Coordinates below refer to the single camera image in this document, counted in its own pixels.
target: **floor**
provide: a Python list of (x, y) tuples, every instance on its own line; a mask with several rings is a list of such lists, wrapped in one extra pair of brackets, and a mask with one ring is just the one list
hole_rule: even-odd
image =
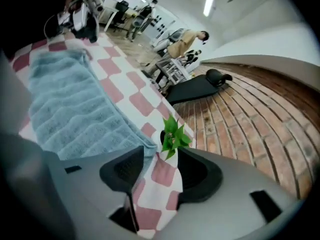
[[(158, 59), (143, 35), (133, 43), (123, 39), (125, 32), (108, 35), (141, 68)], [(194, 72), (212, 67), (233, 76), (229, 87), (174, 106), (196, 133), (197, 149), (253, 165), (305, 198), (320, 160), (319, 94), (266, 69), (202, 64)]]

